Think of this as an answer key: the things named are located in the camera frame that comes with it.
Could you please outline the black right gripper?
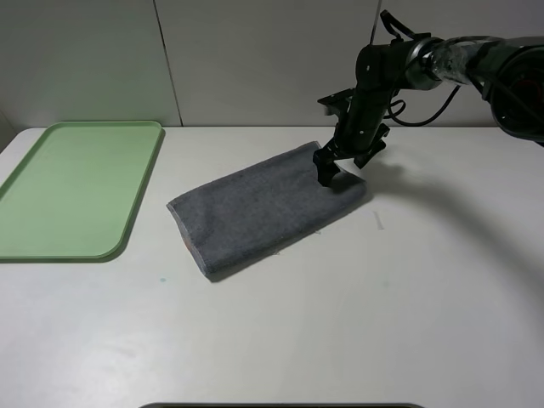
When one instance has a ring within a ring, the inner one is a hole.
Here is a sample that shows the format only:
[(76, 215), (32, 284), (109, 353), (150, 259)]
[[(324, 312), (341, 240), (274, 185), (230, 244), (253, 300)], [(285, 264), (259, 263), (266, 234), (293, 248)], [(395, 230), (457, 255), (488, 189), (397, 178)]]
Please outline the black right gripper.
[(356, 156), (355, 166), (363, 168), (386, 148), (383, 137), (388, 127), (383, 124), (383, 118), (389, 101), (389, 91), (354, 91), (348, 111), (338, 118), (332, 140), (313, 154), (317, 179), (322, 186), (330, 187), (334, 178), (343, 172), (337, 161)]

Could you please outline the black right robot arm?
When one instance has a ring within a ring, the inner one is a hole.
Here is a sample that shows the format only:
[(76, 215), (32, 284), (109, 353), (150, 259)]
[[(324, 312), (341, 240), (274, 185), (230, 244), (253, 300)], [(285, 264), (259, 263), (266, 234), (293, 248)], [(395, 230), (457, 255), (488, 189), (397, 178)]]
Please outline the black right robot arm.
[(442, 82), (472, 85), (504, 133), (543, 143), (542, 37), (416, 36), (369, 44), (359, 52), (355, 79), (353, 88), (319, 101), (338, 118), (332, 139), (313, 156), (323, 186), (339, 173), (337, 162), (351, 159), (363, 168), (385, 148), (385, 120), (408, 124), (393, 110), (405, 108), (395, 100), (401, 90), (427, 91)]

